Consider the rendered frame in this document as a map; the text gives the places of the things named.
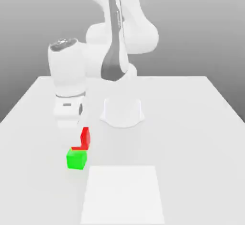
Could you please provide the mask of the small green cube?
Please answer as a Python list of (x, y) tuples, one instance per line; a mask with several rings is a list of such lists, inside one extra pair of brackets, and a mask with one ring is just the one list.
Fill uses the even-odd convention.
[(70, 148), (66, 155), (69, 169), (83, 170), (87, 162), (87, 150)]

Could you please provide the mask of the small red cube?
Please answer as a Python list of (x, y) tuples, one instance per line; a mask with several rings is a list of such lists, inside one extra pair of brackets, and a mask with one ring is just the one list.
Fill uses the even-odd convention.
[(80, 146), (71, 147), (72, 150), (88, 150), (90, 145), (90, 132), (89, 127), (84, 127), (80, 135)]

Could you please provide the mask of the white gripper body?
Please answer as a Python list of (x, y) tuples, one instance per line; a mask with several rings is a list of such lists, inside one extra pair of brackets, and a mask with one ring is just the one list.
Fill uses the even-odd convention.
[(57, 125), (60, 129), (81, 129), (79, 118), (58, 118)]

